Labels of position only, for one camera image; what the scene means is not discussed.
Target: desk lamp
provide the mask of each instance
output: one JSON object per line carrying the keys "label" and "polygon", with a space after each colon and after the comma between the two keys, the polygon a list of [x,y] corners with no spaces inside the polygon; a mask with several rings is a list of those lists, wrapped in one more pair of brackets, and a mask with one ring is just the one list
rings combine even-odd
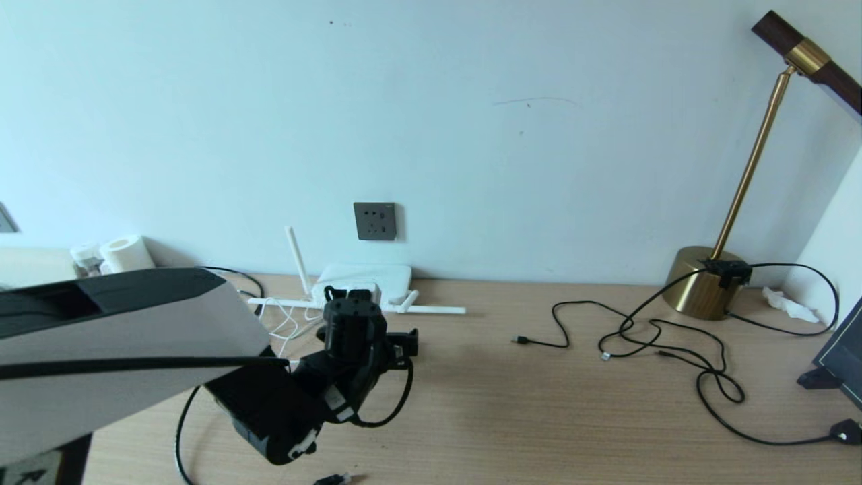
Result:
{"label": "desk lamp", "polygon": [[[757,22],[752,31],[763,41],[778,51],[787,63],[787,69],[778,75],[766,113],[754,147],[748,157],[745,172],[742,174],[740,184],[736,189],[734,200],[730,205],[728,216],[724,219],[718,240],[715,246],[689,246],[677,252],[676,260],[673,262],[671,272],[667,276],[667,282],[680,278],[688,273],[706,268],[710,261],[739,261],[737,255],[724,250],[730,230],[734,226],[736,215],[742,206],[742,199],[746,196],[748,185],[751,183],[754,169],[763,153],[766,145],[766,137],[769,136],[772,122],[778,113],[778,106],[787,90],[790,76],[798,73],[805,76],[815,84],[825,85],[830,88],[839,98],[844,100],[857,115],[862,116],[862,86],[859,86],[850,75],[844,72],[828,54],[823,52],[812,40],[804,37],[787,21],[770,11]],[[692,275],[681,281],[674,287],[668,289],[662,295],[665,301],[678,312],[694,318],[705,320],[720,320],[725,317],[725,311],[734,302],[734,298],[740,288],[746,283],[743,277],[735,276],[722,281],[721,276],[710,271],[703,271]]]}

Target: crumpled tissue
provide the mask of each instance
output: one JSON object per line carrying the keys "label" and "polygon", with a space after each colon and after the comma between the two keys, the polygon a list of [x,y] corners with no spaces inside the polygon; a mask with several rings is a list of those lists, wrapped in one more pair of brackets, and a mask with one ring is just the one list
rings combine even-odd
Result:
{"label": "crumpled tissue", "polygon": [[807,306],[786,299],[784,292],[773,292],[771,289],[763,287],[763,296],[769,301],[769,306],[778,308],[790,315],[791,318],[801,318],[812,324],[820,323],[820,319]]}

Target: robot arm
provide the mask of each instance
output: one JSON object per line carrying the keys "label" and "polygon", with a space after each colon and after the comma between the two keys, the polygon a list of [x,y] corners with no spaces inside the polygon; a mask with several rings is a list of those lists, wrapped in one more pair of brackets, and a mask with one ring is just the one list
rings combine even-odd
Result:
{"label": "robot arm", "polygon": [[[201,383],[271,463],[314,452],[324,422],[362,425],[356,412],[380,374],[412,372],[417,334],[387,334],[379,306],[365,296],[340,295],[327,304],[327,324],[318,334],[324,350],[292,372],[249,365],[28,378],[6,373],[0,475],[3,466]],[[273,358],[269,336],[229,283],[202,269],[144,270],[0,293],[0,374],[45,362],[240,356]]]}

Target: wooden desk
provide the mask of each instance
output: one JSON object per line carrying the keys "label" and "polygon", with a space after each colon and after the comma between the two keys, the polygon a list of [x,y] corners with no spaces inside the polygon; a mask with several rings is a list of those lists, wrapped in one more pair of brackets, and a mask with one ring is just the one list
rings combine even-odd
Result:
{"label": "wooden desk", "polygon": [[[300,294],[291,277],[262,280],[271,295]],[[377,430],[325,425],[315,455],[275,467],[201,392],[183,435],[184,463],[196,484],[311,485],[345,471],[368,485],[862,481],[860,447],[764,446],[725,430],[698,400],[697,371],[690,366],[648,351],[603,362],[596,342],[620,319],[597,307],[560,312],[572,337],[569,350],[509,341],[515,334],[561,340],[550,317],[555,302],[597,299],[628,311],[653,287],[433,280],[415,287],[423,304],[465,305],[469,313],[387,317],[391,331],[418,328],[421,342],[413,392],[394,421]],[[810,328],[768,308],[754,291],[740,297],[736,310],[770,324]],[[277,323],[275,313],[270,324]],[[714,383],[705,387],[725,419],[754,436],[812,438],[838,421],[862,418],[840,392],[805,391],[796,384],[826,337],[790,337],[733,320],[696,321],[661,300],[641,316],[699,325],[725,340],[730,371],[748,400],[732,405]],[[717,362],[716,345],[693,333],[668,328],[662,341],[696,346]],[[311,335],[289,346],[292,356],[319,348]],[[404,373],[384,375],[360,415],[376,420],[388,414],[404,379]],[[181,483],[173,435],[187,395],[98,431],[85,482]]]}

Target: paper roll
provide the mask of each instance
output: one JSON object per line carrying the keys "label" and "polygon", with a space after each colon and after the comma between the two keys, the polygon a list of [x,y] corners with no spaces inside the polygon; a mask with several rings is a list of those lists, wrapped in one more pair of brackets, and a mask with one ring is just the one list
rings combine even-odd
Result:
{"label": "paper roll", "polygon": [[111,273],[155,268],[153,258],[140,236],[125,236],[107,242],[99,248],[99,253],[110,266]]}

